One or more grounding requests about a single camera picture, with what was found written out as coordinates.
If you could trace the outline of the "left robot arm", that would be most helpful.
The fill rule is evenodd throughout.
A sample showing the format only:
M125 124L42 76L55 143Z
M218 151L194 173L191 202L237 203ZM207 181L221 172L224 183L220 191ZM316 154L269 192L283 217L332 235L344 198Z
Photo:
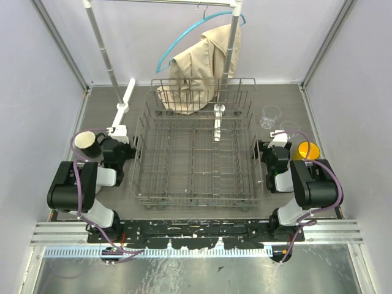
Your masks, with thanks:
M87 223L87 232L109 243L124 236L116 211L107 208L96 195L103 187L118 187L124 179L124 165L137 156L136 148L114 138L104 138L87 148L101 162L62 161L47 194L49 208L73 214Z

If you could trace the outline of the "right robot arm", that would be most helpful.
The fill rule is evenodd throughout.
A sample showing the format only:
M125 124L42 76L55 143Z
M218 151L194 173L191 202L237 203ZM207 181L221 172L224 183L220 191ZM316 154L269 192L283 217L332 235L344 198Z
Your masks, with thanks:
M253 158L266 165L267 190L273 194L294 193L292 200L276 208L269 217L266 231L275 241L293 236L302 215L342 202L329 162L293 160L290 147L289 141L284 146L262 140L254 144Z

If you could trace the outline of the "black mug cream inside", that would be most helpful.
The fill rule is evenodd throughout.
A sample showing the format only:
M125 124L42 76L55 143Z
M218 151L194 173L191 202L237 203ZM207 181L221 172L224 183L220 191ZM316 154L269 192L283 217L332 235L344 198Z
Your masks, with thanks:
M84 131L75 137L74 143L84 155L89 158L96 158L101 155L101 146L105 137L106 134L103 132L95 134L92 131Z

